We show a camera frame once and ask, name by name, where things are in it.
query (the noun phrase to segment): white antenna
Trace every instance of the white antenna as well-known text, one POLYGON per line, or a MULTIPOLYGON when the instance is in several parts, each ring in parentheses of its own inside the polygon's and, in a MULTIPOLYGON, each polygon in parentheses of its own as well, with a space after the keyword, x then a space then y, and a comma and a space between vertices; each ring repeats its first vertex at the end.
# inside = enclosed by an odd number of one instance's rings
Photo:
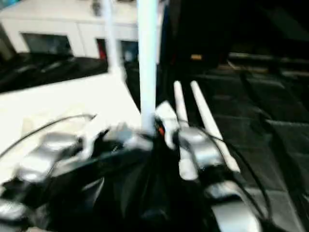
POLYGON ((142 129, 154 134, 158 0, 137 0, 142 129))
MULTIPOLYGON (((193 91, 195 101, 197 103, 199 114, 201 115, 201 118, 204 124, 205 130, 211 135, 216 136, 219 139, 222 139, 222 135, 205 101, 202 91, 198 86, 198 83, 196 81, 191 82, 191 88, 193 91)), ((221 141, 217 141, 217 145, 222 151, 228 167, 233 171, 240 172, 240 169, 239 169, 239 166, 236 160, 231 156, 225 143, 221 141)))
POLYGON ((179 120, 178 123, 182 126, 188 126, 188 116, 183 99, 183 88, 179 81, 174 82, 174 95, 176 102, 177 118, 179 120))

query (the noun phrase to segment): black wire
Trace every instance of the black wire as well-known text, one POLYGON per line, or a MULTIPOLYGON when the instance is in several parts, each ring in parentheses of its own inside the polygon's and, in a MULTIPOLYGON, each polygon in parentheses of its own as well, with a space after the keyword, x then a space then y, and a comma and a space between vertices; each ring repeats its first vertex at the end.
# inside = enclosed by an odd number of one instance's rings
POLYGON ((17 146, 19 143, 21 143, 23 140, 27 139, 28 137, 40 132, 41 130, 47 128, 47 127, 50 127, 54 124, 57 124, 59 122, 63 122, 63 121, 66 121, 66 120, 69 120, 69 119, 72 119, 72 118, 78 118, 78 117, 87 117, 89 118, 90 120, 92 120, 95 116, 94 115, 89 115, 89 114, 83 114, 83 115, 74 115, 74 116, 68 116, 68 117, 63 117, 63 118, 60 118, 60 119, 57 119, 55 121, 52 121, 52 122, 49 122, 47 124, 45 124, 44 126, 41 126, 39 127, 38 129, 36 130, 33 130, 27 134, 25 134, 23 137, 21 137, 20 139, 18 139, 17 141, 15 141, 14 143, 12 143, 7 149, 5 149, 1 154, 0 154, 0 159, 6 154, 8 153, 10 150, 12 150, 15 146, 17 146))
POLYGON ((254 181, 256 182, 256 184, 258 185, 259 189, 262 192, 263 198, 265 200, 265 204, 266 204, 266 208, 267 208, 267 214, 268 216, 265 217, 268 220, 272 221, 272 207, 271 207, 271 203, 270 203, 270 199, 269 196, 266 193, 265 187, 263 186, 263 184, 261 183, 259 177, 255 174, 254 170, 252 169, 251 165, 248 163, 248 161, 245 159, 245 157, 238 151, 238 149, 232 145, 231 143, 228 143, 226 141, 224 141, 223 139, 217 138, 209 133, 207 133, 205 131, 205 133, 210 136, 213 137, 215 140, 219 140, 223 143, 225 143, 229 148, 231 148, 232 150, 234 150, 235 154, 241 159, 241 161, 246 165, 246 167, 248 168, 249 172, 251 173, 254 181))
MULTIPOLYGON (((198 126, 198 125, 194 125, 194 123, 190 123, 186 120, 181 120, 181 119, 164 119, 164 120, 173 120, 173 121, 183 121, 188 123, 188 125, 192 126, 192 127, 196 127, 198 129, 200 129, 202 132, 204 132, 207 136, 209 136, 212 139, 221 141, 223 143, 226 144, 226 146, 228 146, 229 148, 231 148, 234 153, 241 159, 241 161, 245 164, 245 166, 248 168, 251 176, 253 177, 254 181, 256 182, 256 184, 258 185, 259 189, 262 192, 265 204, 266 204, 266 208, 267 208, 267 217, 263 214, 261 208, 258 206, 256 200, 251 196, 251 194, 244 188, 244 186, 239 182, 236 181, 236 184, 239 186, 239 188, 244 192, 244 194, 246 195, 246 197, 251 201, 252 205, 255 207, 255 209, 257 210, 258 214, 260 215, 260 217, 264 218, 264 219, 268 219, 269 221, 272 221, 272 207, 271 207, 271 203, 270 203, 270 199, 269 196, 266 193, 265 187, 263 186, 263 184, 261 183, 260 179, 258 178, 258 176, 255 174, 254 170, 252 169, 251 165, 248 163, 248 161, 245 159, 245 157, 238 151, 238 149, 232 145, 231 143, 228 143, 226 141, 224 141, 223 139, 220 139, 216 136, 213 136, 212 134, 208 133, 207 131, 205 131, 204 128, 198 126)), ((221 156, 224 158, 224 155, 222 153, 222 151, 219 149, 218 145, 216 142, 214 142, 214 144, 216 145, 216 147, 218 148, 221 156)))

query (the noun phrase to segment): dark floor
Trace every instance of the dark floor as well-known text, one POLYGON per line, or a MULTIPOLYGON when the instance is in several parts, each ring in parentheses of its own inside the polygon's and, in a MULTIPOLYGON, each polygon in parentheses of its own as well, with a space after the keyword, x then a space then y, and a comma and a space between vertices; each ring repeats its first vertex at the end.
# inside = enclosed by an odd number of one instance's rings
MULTIPOLYGON (((104 73, 97 59, 19 55, 0 71, 0 92, 104 73)), ((127 85, 140 107, 139 71, 126 65, 127 85)), ((174 106, 172 84, 181 80, 190 122, 201 125, 190 89, 197 80, 226 141, 246 157, 267 189, 274 221, 290 232, 309 230, 309 80, 248 72, 185 72, 158 68, 157 104, 174 106)), ((251 194, 263 198, 246 166, 237 159, 251 194)))

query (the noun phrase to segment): white desk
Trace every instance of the white desk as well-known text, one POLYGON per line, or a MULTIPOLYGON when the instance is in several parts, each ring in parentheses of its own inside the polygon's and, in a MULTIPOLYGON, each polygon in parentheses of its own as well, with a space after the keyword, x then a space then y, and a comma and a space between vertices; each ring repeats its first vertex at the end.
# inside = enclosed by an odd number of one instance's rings
MULTIPOLYGON (((90 0, 23 0, 0 12, 0 21, 17 52, 29 52, 21 33, 66 35, 77 57, 99 58, 96 39, 104 39, 104 16, 97 17, 90 0)), ((164 3, 158 7, 157 36, 159 60, 164 3)), ((136 2, 113 5, 117 39, 138 40, 136 2)))
MULTIPOLYGON (((25 133, 58 118, 103 115, 100 128, 127 123, 140 129, 140 113, 125 83, 109 73, 0 94, 0 152, 25 133)), ((79 133, 87 120, 59 123, 26 139, 0 160, 0 183, 8 180, 14 166, 48 131, 79 133)))

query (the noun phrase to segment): white cabinet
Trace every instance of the white cabinet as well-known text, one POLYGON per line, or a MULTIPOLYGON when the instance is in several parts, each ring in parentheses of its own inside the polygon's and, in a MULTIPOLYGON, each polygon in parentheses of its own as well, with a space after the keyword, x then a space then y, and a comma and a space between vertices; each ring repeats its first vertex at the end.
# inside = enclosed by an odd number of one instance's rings
POLYGON ((67 36, 73 55, 85 56, 83 41, 76 23, 11 18, 3 18, 1 22, 16 52, 30 52, 23 33, 34 33, 67 36))
MULTIPOLYGON (((98 39, 105 39, 105 21, 94 16, 90 0, 23 0, 0 12, 0 21, 17 52, 29 52, 23 33, 66 36, 72 54, 99 58, 98 39)), ((164 3, 158 7, 157 62, 159 61, 164 3)), ((138 41, 136 2, 114 2, 116 38, 138 41)))

